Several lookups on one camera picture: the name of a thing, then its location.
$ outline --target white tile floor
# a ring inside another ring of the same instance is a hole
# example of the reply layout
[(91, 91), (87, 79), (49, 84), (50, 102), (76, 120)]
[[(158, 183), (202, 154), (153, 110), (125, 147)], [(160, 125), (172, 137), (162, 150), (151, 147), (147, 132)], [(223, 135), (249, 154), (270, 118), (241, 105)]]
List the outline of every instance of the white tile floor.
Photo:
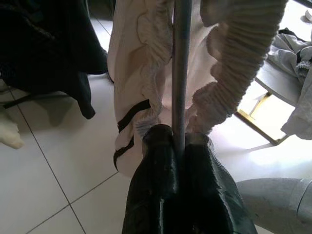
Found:
[[(92, 24), (108, 49), (112, 23), (93, 18)], [(97, 112), (91, 120), (70, 98), (31, 101), (9, 110), (25, 146), (0, 145), (0, 234), (121, 233), (130, 181), (116, 174), (112, 161), (117, 135), (113, 86), (103, 76), (90, 77), (90, 84)], [(0, 102), (23, 92), (12, 94), (0, 96)], [(236, 117), (216, 126), (211, 138), (236, 181), (312, 179), (311, 142), (291, 137), (270, 147)]]

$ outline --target gold metal frame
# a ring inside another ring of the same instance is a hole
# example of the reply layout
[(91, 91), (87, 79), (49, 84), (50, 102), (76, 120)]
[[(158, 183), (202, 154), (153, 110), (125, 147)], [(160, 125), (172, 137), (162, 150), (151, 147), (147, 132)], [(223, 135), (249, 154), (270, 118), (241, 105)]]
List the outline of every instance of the gold metal frame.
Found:
[(247, 114), (243, 110), (238, 110), (235, 113), (235, 116), (238, 117), (241, 121), (246, 123), (249, 127), (251, 127), (253, 130), (258, 132), (260, 135), (262, 135), (266, 140), (268, 140), (272, 145), (276, 146), (282, 143), (284, 140), (286, 140), (289, 136), (285, 135), (284, 137), (280, 139), (273, 139), (269, 134), (267, 134), (264, 130), (262, 130), (256, 123), (256, 120), (253, 118), (255, 113), (259, 110), (261, 105), (268, 100), (268, 98), (271, 96), (269, 92), (265, 94), (265, 96), (257, 103), (257, 105), (254, 107), (254, 109), (251, 111), (250, 114)]

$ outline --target white cloth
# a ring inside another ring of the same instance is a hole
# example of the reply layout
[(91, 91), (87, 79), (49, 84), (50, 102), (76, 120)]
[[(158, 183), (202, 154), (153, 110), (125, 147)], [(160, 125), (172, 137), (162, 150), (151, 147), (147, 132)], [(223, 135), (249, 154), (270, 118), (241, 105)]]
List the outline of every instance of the white cloth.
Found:
[[(162, 21), (159, 23), (148, 19), (143, 25), (140, 20), (142, 15), (152, 18), (157, 5), (165, 2), (167, 4), (163, 5), (163, 9), (167, 10), (158, 9)], [(142, 138), (150, 127), (158, 123), (171, 125), (172, 15), (170, 12), (172, 9), (173, 1), (168, 0), (118, 0), (116, 4), (108, 67), (110, 76), (115, 81), (117, 122), (120, 122), (135, 104), (149, 99), (151, 105), (148, 110), (138, 112), (116, 139), (117, 152), (127, 147), (129, 142), (133, 145), (128, 147), (128, 150), (115, 162), (118, 170), (128, 176), (132, 176), (142, 160)], [(154, 37), (160, 31), (153, 23), (162, 28), (165, 37)], [(200, 0), (194, 0), (186, 108), (191, 106), (193, 93), (198, 88), (215, 80), (210, 75), (210, 68), (216, 60), (207, 53), (206, 46), (210, 30), (211, 28), (204, 27), (201, 20)], [(150, 40), (140, 37), (144, 31), (149, 31)], [(146, 64), (148, 59), (152, 63), (149, 66)], [(148, 90), (142, 85), (143, 80), (145, 84), (150, 83)]]
[(303, 83), (299, 101), (282, 131), (312, 140), (312, 43), (295, 35), (280, 33), (275, 37), (268, 60)]
[[(173, 2), (117, 0), (108, 68), (115, 81), (119, 128), (114, 163), (128, 176), (142, 160), (146, 132), (155, 124), (171, 124)], [(278, 29), (285, 2), (202, 0), (201, 5), (201, 0), (193, 0), (188, 131), (208, 133), (236, 111)], [(209, 37), (212, 28), (207, 26), (218, 22)], [(211, 70), (214, 57), (218, 63)]]
[(24, 145), (17, 124), (3, 107), (0, 107), (0, 142), (13, 149), (19, 149)]

